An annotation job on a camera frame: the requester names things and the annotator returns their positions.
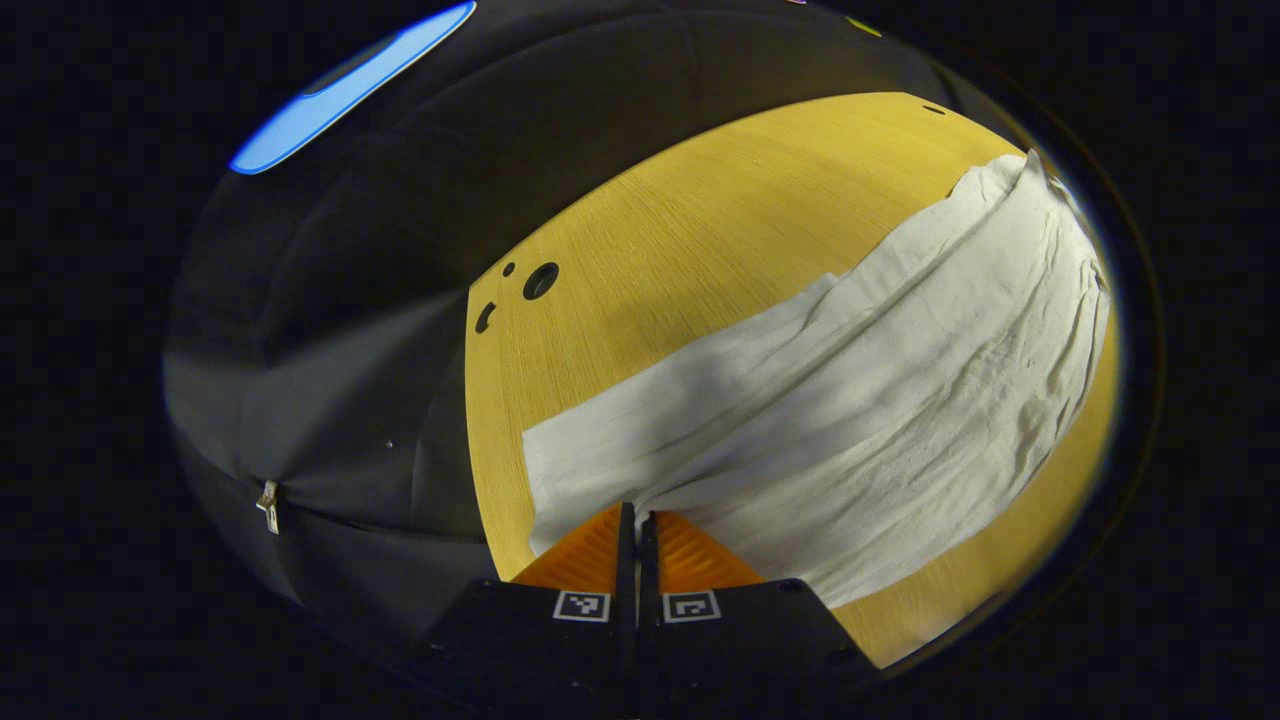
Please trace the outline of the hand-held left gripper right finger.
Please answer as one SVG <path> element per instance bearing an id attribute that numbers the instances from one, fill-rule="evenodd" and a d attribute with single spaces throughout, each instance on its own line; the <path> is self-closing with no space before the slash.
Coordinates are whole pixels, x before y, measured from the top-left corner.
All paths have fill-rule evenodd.
<path id="1" fill-rule="evenodd" d="M 818 719 L 882 678 L 797 578 L 763 580 L 673 512 L 640 529 L 640 715 Z"/>

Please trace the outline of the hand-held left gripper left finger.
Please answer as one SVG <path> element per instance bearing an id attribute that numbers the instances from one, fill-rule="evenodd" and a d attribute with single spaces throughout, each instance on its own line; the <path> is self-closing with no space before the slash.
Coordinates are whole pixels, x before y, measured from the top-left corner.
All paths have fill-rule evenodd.
<path id="1" fill-rule="evenodd" d="M 422 687 L 481 719 L 625 717 L 637 647 L 634 507 L 570 532 L 509 582 L 472 582 L 425 632 Z"/>

